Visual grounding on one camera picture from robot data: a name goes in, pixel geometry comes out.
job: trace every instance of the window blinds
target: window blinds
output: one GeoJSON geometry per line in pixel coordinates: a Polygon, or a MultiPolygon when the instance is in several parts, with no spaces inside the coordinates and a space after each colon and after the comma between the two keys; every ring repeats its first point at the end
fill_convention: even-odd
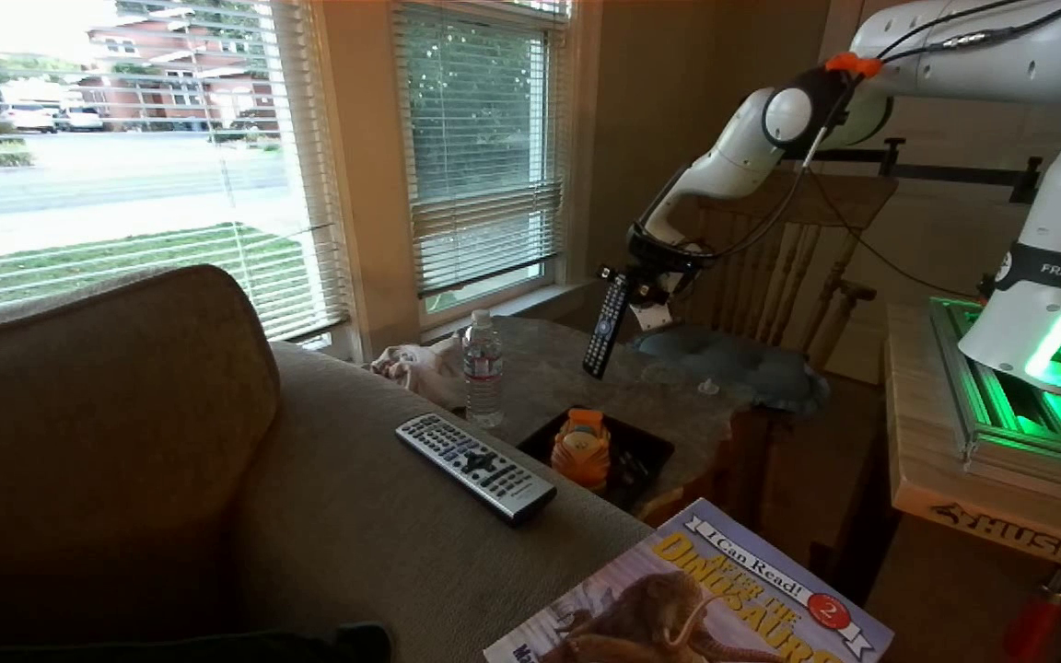
{"type": "Polygon", "coordinates": [[[0,11],[0,306],[211,262],[271,337],[346,314],[306,0],[0,11]]]}
{"type": "Polygon", "coordinates": [[[396,14],[424,314],[552,275],[559,14],[559,0],[396,14]]]}

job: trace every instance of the couch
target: couch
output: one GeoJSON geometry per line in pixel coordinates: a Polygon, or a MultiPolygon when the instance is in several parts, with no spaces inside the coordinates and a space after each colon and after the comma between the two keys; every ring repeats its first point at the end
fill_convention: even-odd
{"type": "Polygon", "coordinates": [[[395,439],[428,407],[207,265],[0,314],[0,647],[379,622],[477,660],[643,535],[563,478],[503,525],[395,439]]]}

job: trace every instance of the magazine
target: magazine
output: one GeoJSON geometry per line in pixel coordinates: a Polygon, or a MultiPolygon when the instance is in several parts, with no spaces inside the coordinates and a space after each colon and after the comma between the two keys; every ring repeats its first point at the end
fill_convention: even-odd
{"type": "Polygon", "coordinates": [[[891,628],[710,502],[487,647],[487,663],[880,660],[891,628]]]}

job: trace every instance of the street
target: street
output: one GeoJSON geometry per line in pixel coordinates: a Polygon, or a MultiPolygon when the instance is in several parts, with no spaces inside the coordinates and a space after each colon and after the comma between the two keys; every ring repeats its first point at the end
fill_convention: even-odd
{"type": "Polygon", "coordinates": [[[278,149],[218,146],[201,133],[56,133],[24,146],[31,165],[0,170],[0,212],[286,190],[278,149]]]}

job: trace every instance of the couch armrest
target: couch armrest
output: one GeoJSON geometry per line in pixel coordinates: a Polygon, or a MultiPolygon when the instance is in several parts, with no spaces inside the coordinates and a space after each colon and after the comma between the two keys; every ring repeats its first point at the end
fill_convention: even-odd
{"type": "Polygon", "coordinates": [[[649,535],[563,478],[552,504],[510,531],[395,439],[395,424],[432,402],[332,357],[274,351],[274,361],[278,418],[238,504],[258,627],[376,617],[396,660],[477,660],[649,535]]]}

